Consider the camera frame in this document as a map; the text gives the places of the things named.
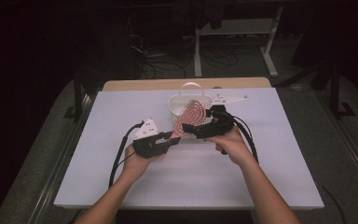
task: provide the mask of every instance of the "person's left hand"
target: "person's left hand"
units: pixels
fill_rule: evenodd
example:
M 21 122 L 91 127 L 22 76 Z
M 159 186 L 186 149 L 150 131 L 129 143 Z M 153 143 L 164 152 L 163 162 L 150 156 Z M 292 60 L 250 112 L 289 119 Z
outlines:
M 128 158 L 124 161 L 123 172 L 120 175 L 120 177 L 129 179 L 132 183 L 138 180 L 145 173 L 149 164 L 157 158 L 145 159 L 134 152 L 132 145 L 127 146 L 125 158 Z

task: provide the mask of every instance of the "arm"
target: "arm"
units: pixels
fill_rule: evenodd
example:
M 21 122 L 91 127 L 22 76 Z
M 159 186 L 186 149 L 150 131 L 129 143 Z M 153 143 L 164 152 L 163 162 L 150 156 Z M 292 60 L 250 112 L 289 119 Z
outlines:
M 132 146 L 126 148 L 126 157 L 134 152 Z M 118 208 L 123 202 L 132 184 L 139 179 L 147 166 L 155 158 L 144 159 L 136 154 L 131 155 L 124 162 L 123 172 L 109 190 L 89 209 L 76 224 L 81 223 L 111 223 Z
M 216 143 L 217 150 L 225 150 L 231 160 L 240 166 L 261 223 L 300 223 L 255 161 L 238 127 L 234 126 L 229 133 L 205 140 Z

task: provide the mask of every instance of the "metal frame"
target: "metal frame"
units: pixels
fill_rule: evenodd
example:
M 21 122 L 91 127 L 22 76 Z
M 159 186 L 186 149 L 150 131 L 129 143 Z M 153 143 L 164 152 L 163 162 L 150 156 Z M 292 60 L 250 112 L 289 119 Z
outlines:
M 349 134 L 347 128 L 344 126 L 342 121 L 340 119 L 337 119 L 337 114 L 335 111 L 331 110 L 331 106 L 329 106 L 329 100 L 327 97 L 321 93 L 320 91 L 316 91 L 316 95 L 319 99 L 319 102 L 321 106 L 324 108 L 324 111 L 328 115 L 328 117 L 331 119 L 337 130 L 339 131 L 339 134 L 341 135 L 342 139 L 344 140 L 345 144 L 348 147 L 348 152 L 356 165 L 358 169 L 358 146 L 354 142 L 353 138 Z
M 77 142 L 83 132 L 83 127 L 86 124 L 87 118 L 89 117 L 92 104 L 93 99 L 86 95 L 83 98 L 82 104 L 78 105 L 81 106 L 80 110 L 82 113 L 76 115 L 78 120 L 74 121 L 74 126 L 72 127 L 70 135 L 66 139 L 66 142 L 62 147 L 62 151 L 50 173 L 50 176 L 48 177 L 46 184 L 43 186 L 40 192 L 36 206 L 34 207 L 34 211 L 32 211 L 32 214 L 30 215 L 27 223 L 40 223 L 48 211 L 48 206 L 50 205 L 50 202 L 58 190 L 58 186 L 60 185 L 63 176 L 65 175 L 66 168 L 71 160 L 71 154 L 75 151 Z
M 266 63 L 266 66 L 268 68 L 269 71 L 269 75 L 271 77 L 277 77 L 278 76 L 278 72 L 277 69 L 275 68 L 275 65 L 271 59 L 271 57 L 269 56 L 269 51 L 271 49 L 272 46 L 272 42 L 274 40 L 278 25 L 279 25 L 279 21 L 282 15 L 282 11 L 283 11 L 283 7 L 277 7 L 277 10 L 275 12 L 275 16 L 273 17 L 273 20 L 271 22 L 271 25 L 269 27 L 269 30 L 267 32 L 264 32 L 260 29 L 257 29 L 257 26 L 253 27 L 253 31 L 244 31 L 246 30 L 246 28 L 243 27 L 237 27 L 238 29 L 233 30 L 233 31 L 228 31 L 228 32 L 222 32 L 219 30 L 216 30 L 215 32 L 212 32 L 211 30 L 207 31 L 207 32 L 203 32 L 204 29 L 202 29 L 201 31 L 199 29 L 196 28 L 196 49 L 195 49 L 195 54 L 194 54 L 194 76 L 195 77 L 202 77 L 202 69 L 201 69 L 201 62 L 200 62 L 200 36 L 201 35 L 240 35 L 240 34 L 268 34 L 268 39 L 267 39 L 267 43 L 264 47 L 261 47 L 261 54 L 263 55 L 263 59 L 264 62 Z

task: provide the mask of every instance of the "person's right hand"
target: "person's right hand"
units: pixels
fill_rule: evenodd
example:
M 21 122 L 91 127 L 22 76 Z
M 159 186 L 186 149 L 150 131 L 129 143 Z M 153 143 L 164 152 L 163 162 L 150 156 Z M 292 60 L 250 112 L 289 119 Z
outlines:
M 252 157 L 252 153 L 243 141 L 240 129 L 236 125 L 228 133 L 205 138 L 204 140 L 216 143 L 216 150 L 225 150 L 235 164 L 244 161 L 248 156 Z

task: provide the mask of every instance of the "red spiral object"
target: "red spiral object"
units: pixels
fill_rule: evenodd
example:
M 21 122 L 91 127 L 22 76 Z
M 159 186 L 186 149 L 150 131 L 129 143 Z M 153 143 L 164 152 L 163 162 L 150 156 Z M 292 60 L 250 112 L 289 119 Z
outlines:
M 198 126 L 201 125 L 205 121 L 205 119 L 205 106 L 200 101 L 191 101 L 190 104 L 187 106 L 186 110 L 176 121 L 172 137 L 182 137 L 185 135 L 189 135 L 188 133 L 185 133 L 183 131 L 183 123 Z

